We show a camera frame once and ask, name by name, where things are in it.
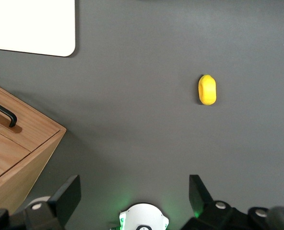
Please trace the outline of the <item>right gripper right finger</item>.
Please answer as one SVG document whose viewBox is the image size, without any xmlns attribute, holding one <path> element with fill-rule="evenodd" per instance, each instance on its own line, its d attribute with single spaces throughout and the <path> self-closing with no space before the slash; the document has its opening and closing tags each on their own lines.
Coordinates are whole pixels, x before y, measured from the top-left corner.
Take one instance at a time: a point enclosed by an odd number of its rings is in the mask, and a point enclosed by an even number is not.
<svg viewBox="0 0 284 230">
<path fill-rule="evenodd" d="M 189 201 L 193 216 L 182 230 L 275 230 L 269 209 L 251 207 L 243 213 L 222 200 L 214 200 L 198 175 L 189 176 Z"/>
</svg>

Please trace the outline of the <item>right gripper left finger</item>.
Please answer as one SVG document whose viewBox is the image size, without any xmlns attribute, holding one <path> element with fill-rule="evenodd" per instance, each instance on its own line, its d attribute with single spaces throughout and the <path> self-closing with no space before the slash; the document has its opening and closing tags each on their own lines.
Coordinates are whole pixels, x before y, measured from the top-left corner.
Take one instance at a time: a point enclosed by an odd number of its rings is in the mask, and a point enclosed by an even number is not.
<svg viewBox="0 0 284 230">
<path fill-rule="evenodd" d="M 52 196 L 37 198 L 18 213 L 0 208 L 0 230 L 64 230 L 81 196 L 80 176 L 70 176 Z"/>
</svg>

